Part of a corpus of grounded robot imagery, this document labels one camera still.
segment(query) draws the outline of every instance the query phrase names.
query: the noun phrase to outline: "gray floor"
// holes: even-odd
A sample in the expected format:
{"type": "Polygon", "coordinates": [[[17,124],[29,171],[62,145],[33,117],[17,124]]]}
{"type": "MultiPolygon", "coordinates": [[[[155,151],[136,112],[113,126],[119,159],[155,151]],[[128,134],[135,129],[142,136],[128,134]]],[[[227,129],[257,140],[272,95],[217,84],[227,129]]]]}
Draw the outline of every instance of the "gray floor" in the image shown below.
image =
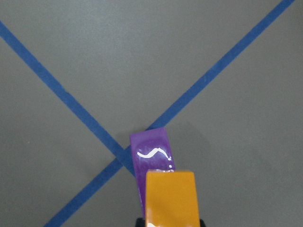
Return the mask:
{"type": "MultiPolygon", "coordinates": [[[[0,20],[123,146],[278,0],[0,2],[0,20]]],[[[208,227],[303,223],[303,1],[168,125],[208,227]]],[[[0,39],[0,226],[43,226],[114,156],[0,39]]],[[[64,227],[133,227],[122,168],[64,227]]]]}

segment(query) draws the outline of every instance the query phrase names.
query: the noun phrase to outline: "purple block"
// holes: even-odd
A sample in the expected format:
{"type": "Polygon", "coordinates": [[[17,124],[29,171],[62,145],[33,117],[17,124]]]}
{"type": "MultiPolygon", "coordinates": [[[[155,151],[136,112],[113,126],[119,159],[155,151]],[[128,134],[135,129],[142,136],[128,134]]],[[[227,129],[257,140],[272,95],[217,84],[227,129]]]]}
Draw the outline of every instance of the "purple block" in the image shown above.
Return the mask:
{"type": "Polygon", "coordinates": [[[139,132],[130,136],[143,217],[145,217],[146,172],[149,169],[174,170],[169,138],[165,128],[139,132]]]}

